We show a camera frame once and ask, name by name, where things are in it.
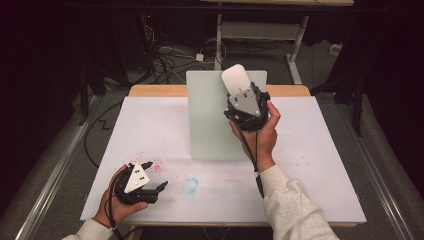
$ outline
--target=person's right hand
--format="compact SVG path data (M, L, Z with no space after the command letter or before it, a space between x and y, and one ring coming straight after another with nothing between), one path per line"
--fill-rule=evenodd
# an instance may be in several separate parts
M249 148L253 153L253 156L257 158L256 161L259 172L263 172L275 165L275 162L272 158L272 150L274 149L278 136L275 127L277 126L281 117L280 112L277 108L275 108L270 100L267 101L267 107L271 116L266 122L265 126L258 132L243 132ZM233 134L242 142L240 133L233 121L230 121L230 126L232 128ZM247 148L244 146L243 142L242 145L244 152L250 158Z

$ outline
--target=white paper sheet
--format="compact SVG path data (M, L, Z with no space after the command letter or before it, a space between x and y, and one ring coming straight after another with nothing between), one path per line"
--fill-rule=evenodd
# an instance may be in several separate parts
M276 162L305 184L310 199L321 206L329 222L365 222L315 98L273 98L273 103L282 115L274 149ZM183 97L125 99L81 219L96 213L110 178L123 164L153 161L146 171L149 185L169 184L155 204L127 222L266 222L247 157L234 161L191 159L187 111L187 98Z

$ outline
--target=floor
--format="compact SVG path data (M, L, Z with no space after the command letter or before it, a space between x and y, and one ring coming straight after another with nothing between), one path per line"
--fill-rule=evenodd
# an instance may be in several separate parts
M247 70L266 70L268 84L292 84L285 62L292 42L228 41L226 44L224 67L240 63ZM326 81L337 59L329 53L330 46L324 41L301 47L296 64L303 84L309 89ZM187 70L213 69L213 64L208 63L214 60L212 48L203 49L204 63L193 60L199 49L181 43L170 41L160 52L170 69L168 77L161 74L161 66L155 63L156 74L142 84L185 84ZM133 69L129 79L142 74ZM128 94L128 89L111 79L105 79L105 86L105 96L91 98L88 122L79 126L81 114L76 111L40 158L1 219L0 239L17 236L17 239L61 239L78 231L82 224L79 217L97 172L94 165L101 161L119 114L119 103ZM368 220L354 228L336 227L335 233L341 239L424 239L422 199L385 141L366 96L362 138L356 137L350 126L349 104L336 105L331 93L319 94L317 100ZM49 201L37 207L37 199L41 198ZM120 226L120 231L125 233L130 228ZM130 239L159 240L170 236L173 239L272 239L272 231L270 228L144 227Z

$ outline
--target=dark background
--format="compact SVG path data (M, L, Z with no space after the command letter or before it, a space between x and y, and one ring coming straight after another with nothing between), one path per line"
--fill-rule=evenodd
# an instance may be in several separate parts
M373 7L385 1L356 1L355 4ZM424 172L424 32L420 26L423 8L418 4L419 1L402 1L387 15L312 16L304 42L314 44L326 39L340 43L343 40L344 48L328 81L351 71L352 67L365 72L365 93L376 118L423 196L424 178L420 175ZM125 51L119 37L112 34L112 19L125 23L126 20L120 18L122 15L111 18L94 13L88 21L81 12L62 10L51 0L9 1L0 7L0 181L6 184L2 187L5 192L1 214L32 166L74 113L71 102L79 90L82 67L89 66L88 81L97 90L102 87L99 79L103 76L126 80ZM210 15L193 14L182 18L181 14L156 13L154 17L154 24L164 32L171 32L177 38L185 36L192 44L201 44L215 29L215 18ZM196 23L193 31L189 31L188 23ZM185 26L184 30L176 31L178 26ZM142 41L142 37L134 36L134 39ZM143 52L143 48L134 51ZM132 62L142 65L145 60ZM342 83L331 90L346 87Z

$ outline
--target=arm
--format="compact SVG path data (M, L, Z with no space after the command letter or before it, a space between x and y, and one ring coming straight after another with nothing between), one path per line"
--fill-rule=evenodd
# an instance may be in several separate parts
M277 142L275 127L281 115L271 101L267 107L271 116L265 126L258 132L243 134L253 156L257 156L265 194L265 215L274 231L274 239L337 239L320 209L307 197L303 184L288 178L275 164L272 150ZM230 126L241 140L235 124L230 122Z
M64 240L85 240L85 239L109 239L112 236L111 223L109 218L108 204L109 193L111 191L111 186L113 179L120 173L125 170L127 166L123 165L116 173L113 175L112 180L109 184L108 189L103 193L102 199L100 201L99 209L96 215L82 225L81 229L76 235L70 235ZM141 211L147 208L148 204L146 202L139 202L134 205L125 205L121 203L118 198L115 196L112 197L112 216L116 224L120 224L126 217L129 215Z

